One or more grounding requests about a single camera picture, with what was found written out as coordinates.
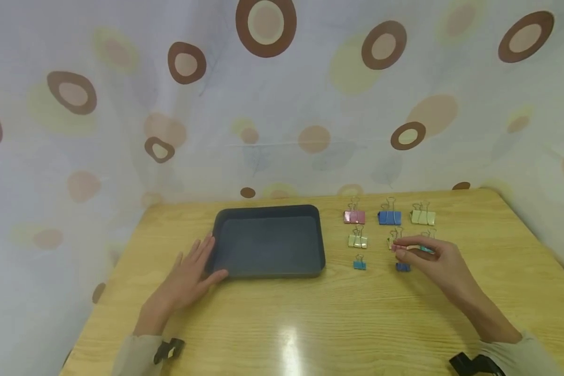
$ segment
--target yellow binder clip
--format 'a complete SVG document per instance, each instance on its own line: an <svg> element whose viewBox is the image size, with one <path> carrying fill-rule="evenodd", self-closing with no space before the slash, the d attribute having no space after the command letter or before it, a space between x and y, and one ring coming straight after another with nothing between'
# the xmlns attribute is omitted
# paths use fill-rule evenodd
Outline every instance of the yellow binder clip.
<svg viewBox="0 0 564 376"><path fill-rule="evenodd" d="M363 236L363 226L357 225L353 234L349 235L348 246L353 248L368 248L368 238Z"/></svg>
<svg viewBox="0 0 564 376"><path fill-rule="evenodd" d="M391 236L387 239L389 250L393 249L393 242L395 239L403 238L403 227L397 226L394 230L390 231Z"/></svg>
<svg viewBox="0 0 564 376"><path fill-rule="evenodd" d="M409 218L415 225L429 225L434 226L434 220L437 216L436 213L428 210L430 202L423 201L419 204L414 204L414 210L409 213Z"/></svg>

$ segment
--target right hand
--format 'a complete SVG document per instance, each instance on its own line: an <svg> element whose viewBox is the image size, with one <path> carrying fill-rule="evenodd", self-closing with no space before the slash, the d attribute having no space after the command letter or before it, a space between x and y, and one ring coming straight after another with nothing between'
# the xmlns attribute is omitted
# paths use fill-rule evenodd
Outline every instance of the right hand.
<svg viewBox="0 0 564 376"><path fill-rule="evenodd" d="M409 246L420 245L433 250L434 254L419 248L408 249ZM397 260L421 270L458 307L484 296L457 245L418 235L396 239L392 249Z"/></svg>

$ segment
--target small binder clip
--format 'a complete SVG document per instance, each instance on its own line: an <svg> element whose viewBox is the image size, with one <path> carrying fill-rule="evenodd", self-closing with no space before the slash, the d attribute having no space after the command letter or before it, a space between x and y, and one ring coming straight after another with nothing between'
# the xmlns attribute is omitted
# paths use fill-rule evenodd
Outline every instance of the small binder clip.
<svg viewBox="0 0 564 376"><path fill-rule="evenodd" d="M353 261L353 269L366 270L366 263L363 261L362 254L357 254L356 260Z"/></svg>
<svg viewBox="0 0 564 376"><path fill-rule="evenodd" d="M378 212L378 223L381 225L401 225L401 212L394 210L394 197L386 199L386 203L380 205L382 210Z"/></svg>
<svg viewBox="0 0 564 376"><path fill-rule="evenodd" d="M403 238L403 227L397 226L394 230L390 230L391 236L387 239L389 243L389 250L393 249L393 242L395 239Z"/></svg>
<svg viewBox="0 0 564 376"><path fill-rule="evenodd" d="M409 213L409 217L412 219L413 224L434 226L434 219L437 214L429 212L428 205L430 205L430 202L428 201L423 201L419 204L413 205L414 210Z"/></svg>
<svg viewBox="0 0 564 376"><path fill-rule="evenodd" d="M422 233L422 235L424 235L425 237L428 237L428 238L435 239L435 233L437 233L436 229L428 229L428 230L424 231ZM432 249L425 247L423 245L420 246L420 249L423 250L424 252L434 253L434 251Z"/></svg>
<svg viewBox="0 0 564 376"><path fill-rule="evenodd" d="M356 225L353 234L349 235L348 245L354 248L368 248L368 238L363 236L363 226Z"/></svg>
<svg viewBox="0 0 564 376"><path fill-rule="evenodd" d="M366 212L358 210L358 202L358 197L351 197L351 202L348 205L349 210L345 211L345 223L359 223L360 225L366 224Z"/></svg>
<svg viewBox="0 0 564 376"><path fill-rule="evenodd" d="M403 262L397 262L397 264L395 264L395 269L397 269L397 272L411 272L412 271L412 267L409 264L404 264Z"/></svg>

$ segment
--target pink binder clip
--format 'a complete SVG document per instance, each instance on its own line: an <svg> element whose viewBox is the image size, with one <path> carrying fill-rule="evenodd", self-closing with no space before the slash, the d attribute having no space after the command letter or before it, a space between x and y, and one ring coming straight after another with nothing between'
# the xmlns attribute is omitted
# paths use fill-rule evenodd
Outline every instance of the pink binder clip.
<svg viewBox="0 0 564 376"><path fill-rule="evenodd" d="M360 225L365 225L366 223L366 212L357 209L357 203L359 198L351 197L351 202L349 203L349 210L345 210L345 223L358 223Z"/></svg>

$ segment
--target left hand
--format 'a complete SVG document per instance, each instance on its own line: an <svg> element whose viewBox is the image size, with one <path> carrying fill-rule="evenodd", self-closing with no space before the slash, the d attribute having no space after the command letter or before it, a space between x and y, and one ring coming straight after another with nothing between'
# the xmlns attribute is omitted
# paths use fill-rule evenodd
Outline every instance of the left hand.
<svg viewBox="0 0 564 376"><path fill-rule="evenodd" d="M190 252L175 259L171 272L152 294L156 300L172 310L187 308L205 295L209 288L228 276L225 269L214 272L203 280L203 271L215 245L215 238L207 234L203 242L196 239Z"/></svg>

